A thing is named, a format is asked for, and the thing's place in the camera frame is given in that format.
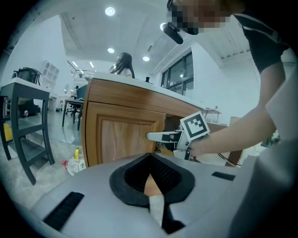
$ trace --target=window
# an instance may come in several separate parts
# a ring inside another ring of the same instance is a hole
[[[192,53],[184,56],[163,73],[161,87],[186,97],[191,97],[194,88]]]

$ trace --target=black t-shirt sleeve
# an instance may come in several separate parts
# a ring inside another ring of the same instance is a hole
[[[281,55],[285,50],[283,45],[275,43],[257,31],[244,29],[244,34],[250,44],[252,58],[260,73],[265,68],[281,61]]]

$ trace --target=person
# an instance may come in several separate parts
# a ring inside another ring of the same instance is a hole
[[[296,55],[298,53],[294,30],[297,8],[287,0],[169,0],[167,8],[173,11],[172,7],[182,13],[181,18],[187,19],[186,24],[198,28],[217,27],[234,15],[242,25],[261,75],[258,105],[237,123],[193,141],[192,156],[240,151],[270,137],[276,128],[265,105],[285,80],[283,51],[291,47]]]
[[[129,53],[123,52],[117,57],[117,62],[110,70],[110,73],[119,74],[128,78],[135,78],[135,72],[132,67],[132,57]]]

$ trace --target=woman with long hair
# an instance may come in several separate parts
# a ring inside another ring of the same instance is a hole
[[[110,70],[110,73],[126,76],[129,78],[135,78],[135,72],[132,68],[132,57],[129,53],[121,53],[115,65],[113,65]]]

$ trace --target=long dark hair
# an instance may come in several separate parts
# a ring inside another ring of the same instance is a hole
[[[124,69],[130,69],[132,77],[135,78],[135,72],[132,68],[132,57],[126,52],[118,56],[116,64],[110,68],[110,73],[121,74]]]

